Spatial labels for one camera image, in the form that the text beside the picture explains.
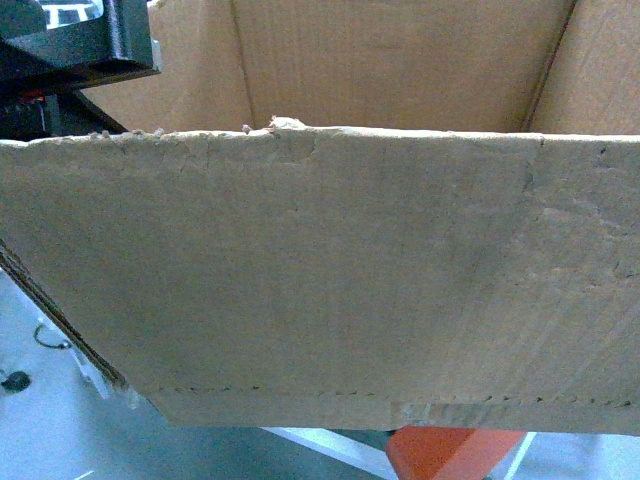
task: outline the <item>torn cardboard edge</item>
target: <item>torn cardboard edge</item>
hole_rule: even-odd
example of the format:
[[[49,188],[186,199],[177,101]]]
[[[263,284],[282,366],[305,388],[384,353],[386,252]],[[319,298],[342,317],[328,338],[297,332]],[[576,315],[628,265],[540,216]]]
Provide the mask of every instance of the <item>torn cardboard edge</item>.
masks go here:
[[[251,129],[244,125],[239,131],[225,130],[192,130],[187,132],[169,132],[165,133],[162,128],[154,132],[145,132],[143,130],[133,130],[122,134],[112,135],[107,130],[102,133],[93,132],[84,136],[65,136],[32,140],[30,142],[21,142],[17,140],[1,140],[1,145],[10,145],[14,148],[24,148],[28,145],[38,143],[49,143],[59,145],[67,143],[70,139],[78,144],[84,144],[94,141],[109,141],[116,145],[126,145],[127,142],[156,138],[162,142],[172,142],[175,140],[188,140],[190,138],[199,138],[202,136],[209,137],[237,137],[241,139],[250,139],[255,137],[278,134],[289,135],[308,135],[330,133],[333,136],[356,136],[356,137],[386,137],[390,139],[463,139],[471,141],[486,140],[537,140],[544,146],[545,140],[562,140],[565,142],[594,142],[594,143],[638,143],[640,135],[589,135],[589,134],[548,134],[537,132],[519,132],[519,133],[496,133],[496,132],[458,132],[458,131],[441,131],[441,130],[407,130],[407,129],[391,129],[391,128],[373,128],[373,127],[353,127],[353,126],[331,126],[331,127],[313,127],[302,123],[298,119],[288,117],[274,116],[271,123],[264,128]]]
[[[58,327],[65,336],[87,357],[116,389],[126,390],[128,385],[124,377],[91,348],[82,335],[71,326],[55,302],[36,284],[17,256],[12,253],[0,238],[0,268],[22,290],[29,299]]]

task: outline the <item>black cable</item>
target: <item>black cable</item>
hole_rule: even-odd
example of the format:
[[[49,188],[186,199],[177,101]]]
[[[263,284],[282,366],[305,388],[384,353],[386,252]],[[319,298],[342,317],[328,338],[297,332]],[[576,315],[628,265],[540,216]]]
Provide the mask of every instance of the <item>black cable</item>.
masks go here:
[[[48,343],[44,343],[42,340],[38,338],[38,335],[40,334],[40,330],[42,330],[43,327],[44,325],[38,325],[36,327],[36,331],[33,332],[33,339],[38,343],[38,345],[41,345],[45,348],[52,348],[54,350],[66,350],[68,348],[71,348],[71,344],[66,340],[59,345],[50,345]]]

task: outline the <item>orange metal bar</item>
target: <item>orange metal bar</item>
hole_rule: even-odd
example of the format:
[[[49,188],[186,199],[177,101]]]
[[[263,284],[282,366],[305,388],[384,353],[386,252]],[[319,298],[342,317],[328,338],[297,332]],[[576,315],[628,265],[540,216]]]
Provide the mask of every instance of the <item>orange metal bar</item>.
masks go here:
[[[387,456],[400,480],[482,480],[526,432],[404,427]]]

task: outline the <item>cardboard wall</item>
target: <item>cardboard wall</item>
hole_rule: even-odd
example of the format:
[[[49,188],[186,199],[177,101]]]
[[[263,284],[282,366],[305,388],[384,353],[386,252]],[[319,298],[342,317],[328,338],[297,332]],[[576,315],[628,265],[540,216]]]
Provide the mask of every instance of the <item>cardboard wall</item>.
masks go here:
[[[558,429],[640,434],[638,155],[362,128],[0,142],[0,256],[176,424],[571,409]]]
[[[579,0],[531,131],[640,134],[640,2]]]
[[[571,0],[167,0],[160,76],[89,98],[129,129],[314,125],[516,132]]]

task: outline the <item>brown cardboard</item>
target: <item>brown cardboard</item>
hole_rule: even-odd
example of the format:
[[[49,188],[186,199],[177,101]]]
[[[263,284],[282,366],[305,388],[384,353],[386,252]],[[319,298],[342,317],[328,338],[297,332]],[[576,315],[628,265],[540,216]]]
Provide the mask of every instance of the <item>brown cardboard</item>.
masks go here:
[[[544,86],[531,129],[640,133],[640,3],[580,0]]]
[[[129,129],[520,131],[571,0],[167,0],[165,72],[87,91]]]
[[[0,142],[0,237],[175,424],[638,434],[639,154],[362,128]]]
[[[571,3],[236,0],[256,123],[520,131]]]
[[[130,130],[237,130],[250,124],[230,12],[228,1],[155,2],[149,15],[162,48],[162,73],[85,95]]]

